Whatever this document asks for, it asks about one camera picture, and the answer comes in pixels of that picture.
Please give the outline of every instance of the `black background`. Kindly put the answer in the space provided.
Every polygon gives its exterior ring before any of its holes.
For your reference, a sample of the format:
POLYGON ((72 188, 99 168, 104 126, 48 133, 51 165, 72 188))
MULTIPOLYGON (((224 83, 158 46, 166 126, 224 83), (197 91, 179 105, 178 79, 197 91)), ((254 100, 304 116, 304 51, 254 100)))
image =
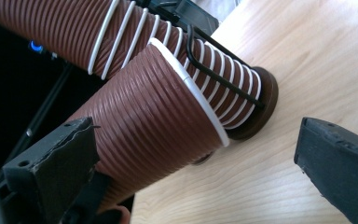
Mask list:
MULTIPOLYGON (((64 67, 63 60, 52 61, 51 54, 35 53, 28 45, 29 40, 0 27, 0 168, 64 67)), ((65 122, 102 85, 98 77, 75 68, 34 141, 65 122)))

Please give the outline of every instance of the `black bracket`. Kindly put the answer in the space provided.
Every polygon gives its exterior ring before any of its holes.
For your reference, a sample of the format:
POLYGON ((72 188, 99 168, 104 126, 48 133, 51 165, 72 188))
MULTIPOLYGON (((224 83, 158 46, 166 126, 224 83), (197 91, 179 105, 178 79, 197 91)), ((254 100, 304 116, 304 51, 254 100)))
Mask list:
POLYGON ((303 118, 295 163, 323 197, 358 223, 358 135, 336 124, 303 118))
MULTIPOLYGON (((27 127, 27 130, 24 131, 24 133, 21 135, 20 140, 14 146, 13 150, 10 152, 9 156, 7 157, 7 160, 5 162, 11 161, 13 158, 18 156, 20 153, 22 153, 25 149, 30 146, 35 133, 38 131, 41 123, 45 119, 47 113, 51 109, 52 105, 54 104, 55 100, 57 99, 60 91, 63 88, 63 85, 66 83, 66 80, 68 79, 69 75, 71 74, 73 69, 73 66, 68 63, 60 77, 57 79, 56 83, 54 84, 53 88, 48 93, 48 96, 46 97, 43 104, 39 107, 36 114, 32 118, 30 124, 27 127)), ((4 179, 3 171, 0 170, 0 182, 4 179)))
MULTIPOLYGON (((0 224, 59 223, 78 194, 95 177, 94 165, 99 157, 94 128, 92 118, 67 122, 3 166, 0 224)), ((109 178, 99 179, 102 181, 96 181, 102 184, 96 187, 101 186, 102 190, 97 192, 104 193, 109 178)), ((92 195, 97 202, 91 209, 87 204, 86 212, 95 214, 93 211, 103 195, 92 195)), ((89 199, 80 200, 76 207, 85 207, 81 206, 82 201, 90 203, 89 199)))
POLYGON ((221 85, 229 88, 231 91, 234 91, 235 93, 237 93, 240 97, 252 102, 252 104, 254 104, 255 106, 259 107, 259 108, 264 108, 264 104, 261 103, 260 101, 256 100, 253 96, 249 95, 248 93, 244 92, 243 90, 241 90, 240 88, 238 88, 237 86, 233 85, 231 82, 229 82, 228 80, 226 80, 223 77, 220 77, 219 75, 217 75, 214 71, 212 71, 211 69, 209 69, 208 67, 206 67, 205 65, 203 65, 202 63, 200 63, 193 55, 192 52, 192 46, 193 46, 193 41, 194 41, 194 33, 197 33, 197 35, 201 36, 202 38, 204 38, 206 41, 208 41, 209 43, 211 43, 212 45, 214 45, 217 49, 221 50, 223 53, 225 53, 226 55, 228 55, 229 57, 231 57, 232 59, 238 61, 239 63, 249 67, 252 69, 251 66, 249 66, 247 63, 245 63, 243 60, 241 60, 239 57, 237 57, 235 54, 233 54, 231 51, 229 51, 228 49, 226 49, 225 47, 223 47, 222 45, 220 45, 219 43, 217 43, 217 41, 213 40, 210 36, 208 36, 207 34, 203 33, 202 30, 198 27, 195 27, 193 25, 188 25, 187 26, 187 34, 188 34, 188 39, 187 39, 187 43, 186 43, 186 53, 187 53, 187 58, 190 60, 190 62, 197 68, 199 69, 202 73, 205 73, 207 76, 209 76, 210 78, 212 78, 213 80, 219 82, 221 85))

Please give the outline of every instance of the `wooden table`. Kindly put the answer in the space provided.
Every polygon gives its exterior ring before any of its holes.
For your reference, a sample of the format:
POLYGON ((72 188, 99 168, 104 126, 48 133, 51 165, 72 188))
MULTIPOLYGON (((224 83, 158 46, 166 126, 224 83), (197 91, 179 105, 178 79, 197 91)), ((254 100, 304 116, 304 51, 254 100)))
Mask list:
POLYGON ((294 164, 303 117, 358 134, 358 1, 244 0, 213 37, 267 68, 267 125, 138 192, 132 223, 347 223, 294 164))

